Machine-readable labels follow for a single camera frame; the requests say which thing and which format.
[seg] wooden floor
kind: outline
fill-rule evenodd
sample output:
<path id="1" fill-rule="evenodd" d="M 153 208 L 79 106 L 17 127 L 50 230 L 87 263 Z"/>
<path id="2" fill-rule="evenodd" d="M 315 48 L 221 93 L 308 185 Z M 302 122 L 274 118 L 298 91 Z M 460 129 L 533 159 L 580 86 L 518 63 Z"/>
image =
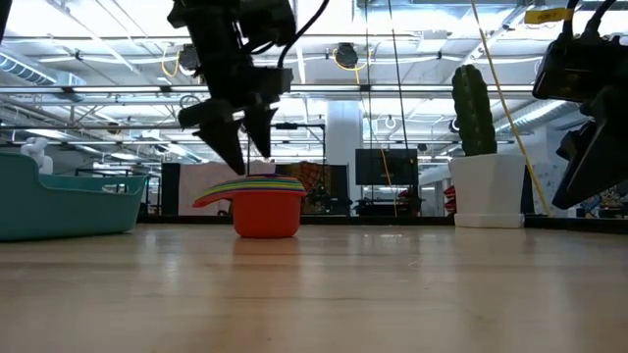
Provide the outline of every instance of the wooden floor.
<path id="1" fill-rule="evenodd" d="M 628 237 L 230 227 L 0 244 L 0 352 L 628 352 Z"/>

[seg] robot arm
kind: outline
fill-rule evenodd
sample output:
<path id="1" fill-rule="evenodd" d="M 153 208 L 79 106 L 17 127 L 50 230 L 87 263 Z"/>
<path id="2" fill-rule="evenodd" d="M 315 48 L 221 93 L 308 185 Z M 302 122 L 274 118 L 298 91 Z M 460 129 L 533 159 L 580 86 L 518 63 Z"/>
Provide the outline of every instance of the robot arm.
<path id="1" fill-rule="evenodd" d="M 198 57 L 195 74 L 203 77 L 211 94 L 209 100 L 180 111 L 181 127 L 198 126 L 194 135 L 243 175 L 240 127 L 260 153 L 270 157 L 270 126 L 276 112 L 270 105 L 290 90 L 291 69 L 255 67 L 251 57 L 295 41 L 289 2 L 175 0 L 168 21 L 176 28 L 187 27 Z M 233 114 L 239 111 L 244 118 L 236 121 Z"/>

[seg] white planter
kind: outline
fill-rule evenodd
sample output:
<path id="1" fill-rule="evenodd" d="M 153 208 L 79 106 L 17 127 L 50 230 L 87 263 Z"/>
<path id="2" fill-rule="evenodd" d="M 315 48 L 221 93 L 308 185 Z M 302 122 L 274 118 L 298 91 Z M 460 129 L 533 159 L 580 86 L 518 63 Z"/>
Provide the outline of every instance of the white planter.
<path id="1" fill-rule="evenodd" d="M 520 155 L 491 154 L 451 161 L 456 226 L 523 227 L 521 193 L 525 168 L 525 159 Z"/>

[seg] white pillar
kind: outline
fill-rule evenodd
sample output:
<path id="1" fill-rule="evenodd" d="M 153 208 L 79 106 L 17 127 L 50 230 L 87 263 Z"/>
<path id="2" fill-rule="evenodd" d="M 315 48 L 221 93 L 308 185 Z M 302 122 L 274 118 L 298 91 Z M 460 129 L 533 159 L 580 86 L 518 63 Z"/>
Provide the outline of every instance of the white pillar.
<path id="1" fill-rule="evenodd" d="M 362 148 L 362 111 L 359 101 L 328 102 L 327 163 L 347 166 L 349 198 L 361 197 L 355 184 L 355 150 Z"/>

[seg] orange bowl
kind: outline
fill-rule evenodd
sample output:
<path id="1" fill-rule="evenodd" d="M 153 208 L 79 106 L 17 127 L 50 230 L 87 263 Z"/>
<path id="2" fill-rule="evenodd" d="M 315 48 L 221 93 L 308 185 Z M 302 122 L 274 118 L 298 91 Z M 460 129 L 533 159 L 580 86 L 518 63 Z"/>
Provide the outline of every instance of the orange bowl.
<path id="1" fill-rule="evenodd" d="M 251 190 L 233 198 L 234 229 L 241 237 L 293 237 L 300 226 L 302 196 L 289 191 Z"/>

